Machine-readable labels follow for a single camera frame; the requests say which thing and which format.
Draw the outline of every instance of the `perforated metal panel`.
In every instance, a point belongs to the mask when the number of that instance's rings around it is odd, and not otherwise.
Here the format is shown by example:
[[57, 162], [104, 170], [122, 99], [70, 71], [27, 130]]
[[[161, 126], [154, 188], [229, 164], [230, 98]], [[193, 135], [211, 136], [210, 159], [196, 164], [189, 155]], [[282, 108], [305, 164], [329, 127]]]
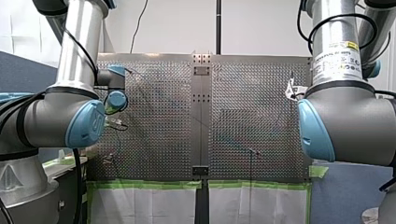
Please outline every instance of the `perforated metal panel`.
[[304, 85], [306, 58], [213, 57], [209, 173], [213, 179], [304, 181], [297, 104], [285, 97], [290, 73]]
[[106, 129], [91, 150], [90, 179], [186, 180], [193, 165], [208, 164], [211, 179], [306, 181], [297, 107], [284, 91], [291, 72], [296, 85], [305, 84], [308, 59], [207, 59], [209, 75], [199, 77], [192, 55], [100, 55], [101, 68], [133, 71], [129, 107], [116, 115], [129, 130]]
[[129, 129], [106, 129], [95, 146], [90, 178], [191, 179], [191, 63], [136, 55], [99, 61], [100, 68], [116, 63], [133, 72], [126, 78], [129, 106], [120, 113]]

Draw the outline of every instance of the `black pole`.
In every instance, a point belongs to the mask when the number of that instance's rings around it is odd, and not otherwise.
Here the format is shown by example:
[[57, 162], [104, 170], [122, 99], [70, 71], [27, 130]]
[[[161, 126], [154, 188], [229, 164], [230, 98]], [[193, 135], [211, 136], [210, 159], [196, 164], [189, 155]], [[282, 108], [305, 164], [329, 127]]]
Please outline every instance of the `black pole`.
[[221, 54], [221, 0], [216, 7], [216, 54]]

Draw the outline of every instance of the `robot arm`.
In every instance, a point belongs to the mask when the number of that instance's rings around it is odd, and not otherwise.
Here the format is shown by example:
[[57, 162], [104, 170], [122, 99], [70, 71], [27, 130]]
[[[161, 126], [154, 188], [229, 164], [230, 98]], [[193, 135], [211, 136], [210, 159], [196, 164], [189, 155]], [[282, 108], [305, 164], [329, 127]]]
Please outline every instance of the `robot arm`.
[[[15, 223], [54, 224], [58, 218], [57, 184], [48, 183], [38, 161], [38, 148], [78, 148], [96, 143], [106, 114], [117, 113], [127, 104], [125, 68], [110, 65], [97, 71], [95, 65], [108, 2], [34, 2], [40, 13], [54, 21], [51, 27], [58, 40], [62, 39], [62, 53], [56, 82], [44, 92], [0, 94], [0, 198]], [[98, 100], [95, 85], [107, 86], [105, 103]], [[49, 199], [48, 209], [31, 209]], [[0, 222], [6, 223], [2, 216]]]
[[[379, 9], [369, 1], [366, 13]], [[305, 10], [314, 26], [330, 16], [355, 12], [355, 0], [308, 0]], [[362, 59], [370, 60], [380, 50], [395, 19], [394, 13], [374, 16], [378, 25], [375, 41], [360, 52], [358, 29], [353, 17], [323, 24], [313, 40], [313, 86], [299, 102], [300, 132], [304, 152], [314, 159], [364, 164], [396, 165], [396, 102], [376, 99], [375, 89], [361, 70]], [[361, 39], [370, 39], [368, 22], [361, 25]]]

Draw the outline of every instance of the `metal bracket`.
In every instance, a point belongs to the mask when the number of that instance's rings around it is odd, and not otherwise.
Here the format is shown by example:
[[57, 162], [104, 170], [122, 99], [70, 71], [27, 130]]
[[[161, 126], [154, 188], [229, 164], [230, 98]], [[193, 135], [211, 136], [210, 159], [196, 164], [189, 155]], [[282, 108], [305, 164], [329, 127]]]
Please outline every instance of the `metal bracket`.
[[192, 175], [209, 175], [208, 166], [192, 166]]
[[292, 101], [299, 101], [299, 96], [304, 96], [307, 87], [304, 86], [294, 86], [294, 77], [289, 79], [288, 87], [285, 90], [286, 98]]
[[209, 164], [209, 125], [212, 95], [212, 55], [192, 54], [191, 78], [191, 121], [192, 154], [191, 161], [194, 166], [207, 166]]

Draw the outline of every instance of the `wire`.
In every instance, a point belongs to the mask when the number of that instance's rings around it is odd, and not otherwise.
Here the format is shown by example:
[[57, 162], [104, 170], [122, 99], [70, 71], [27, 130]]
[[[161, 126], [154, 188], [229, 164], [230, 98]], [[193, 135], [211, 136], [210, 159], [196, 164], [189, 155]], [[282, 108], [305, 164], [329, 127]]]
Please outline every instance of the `wire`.
[[108, 91], [107, 88], [94, 87], [94, 89], [99, 91]]
[[132, 53], [132, 50], [134, 50], [134, 39], [136, 38], [137, 32], [139, 31], [140, 21], [142, 20], [143, 14], [146, 11], [146, 7], [148, 6], [148, 3], [149, 0], [146, 0], [145, 6], [143, 7], [142, 12], [140, 13], [139, 19], [137, 20], [137, 26], [136, 26], [136, 30], [134, 31], [134, 37], [132, 38], [131, 50], [129, 51], [129, 53]]
[[315, 33], [317, 32], [317, 30], [322, 25], [326, 24], [327, 22], [329, 22], [329, 21], [331, 21], [333, 19], [336, 19], [336, 18], [341, 18], [341, 17], [361, 18], [361, 19], [364, 19], [364, 20], [368, 21], [372, 25], [372, 27], [373, 27], [373, 35], [372, 35], [371, 39], [366, 44], [361, 46], [361, 49], [366, 48], [367, 46], [369, 46], [371, 43], [373, 43], [375, 41], [376, 36], [378, 34], [378, 27], [376, 26], [375, 21], [373, 21], [373, 19], [371, 19], [370, 17], [368, 17], [366, 15], [361, 15], [359, 13], [347, 13], [347, 14], [340, 14], [340, 15], [330, 16], [329, 18], [327, 18], [327, 19], [321, 21], [320, 23], [318, 23], [314, 27], [314, 29], [312, 29], [311, 33], [309, 34], [309, 37], [308, 37], [308, 40], [309, 40], [308, 41], [308, 49], [309, 49], [309, 52], [311, 52], [311, 54], [313, 53], [312, 46], [311, 46], [312, 38], [315, 35]]
[[82, 173], [81, 173], [81, 161], [79, 160], [79, 153], [77, 148], [73, 148], [73, 155], [76, 162], [76, 172], [77, 172], [77, 205], [76, 211], [74, 215], [74, 224], [79, 223], [79, 217], [81, 214], [81, 206], [82, 206]]
[[393, 96], [393, 98], [396, 99], [396, 92], [393, 91], [375, 91], [375, 94], [389, 95], [389, 96]]
[[300, 7], [298, 9], [298, 13], [297, 13], [297, 29], [298, 29], [298, 33], [300, 34], [300, 36], [305, 40], [308, 41], [309, 43], [312, 43], [312, 41], [310, 41], [308, 39], [308, 37], [306, 37], [306, 35], [303, 33], [303, 30], [301, 29], [301, 13], [303, 11], [303, 5], [304, 5], [304, 0], [300, 1]]
[[15, 107], [13, 107], [12, 109], [10, 108], [9, 111], [6, 112], [5, 116], [3, 117], [3, 119], [0, 121], [0, 134], [3, 131], [4, 126], [6, 125], [7, 121], [9, 120], [9, 118], [11, 118], [11, 116], [19, 109], [21, 109], [22, 107], [26, 107], [29, 106], [32, 102], [38, 100], [39, 98], [43, 97], [43, 94], [45, 92], [39, 92], [38, 94], [35, 94], [33, 96], [29, 96], [28, 98], [23, 98], [20, 101], [17, 101], [19, 104], [16, 105]]
[[95, 85], [96, 85], [98, 83], [99, 69], [96, 66], [96, 63], [93, 62], [90, 53], [78, 42], [78, 40], [76, 40], [76, 38], [66, 28], [64, 28], [64, 32], [67, 33], [70, 36], [70, 38], [72, 38], [72, 40], [82, 49], [82, 51], [84, 51], [85, 56], [90, 61], [90, 68], [93, 71], [93, 76], [95, 78]]
[[11, 214], [8, 212], [8, 209], [4, 205], [3, 201], [0, 198], [0, 209], [1, 212], [3, 213], [4, 217], [6, 218], [6, 221], [8, 224], [14, 224], [14, 220], [12, 220]]
[[366, 7], [362, 6], [360, 3], [356, 4], [358, 7], [362, 8], [362, 9], [366, 9]]
[[120, 128], [116, 128], [116, 127], [113, 127], [113, 126], [107, 126], [108, 128], [111, 128], [111, 129], [113, 129], [113, 130], [116, 130], [116, 131], [119, 131], [119, 132], [125, 132], [125, 131], [127, 131], [128, 130], [128, 128], [129, 128], [129, 126], [128, 125], [126, 125], [126, 124], [121, 124], [121, 127], [124, 127], [124, 129], [120, 129]]

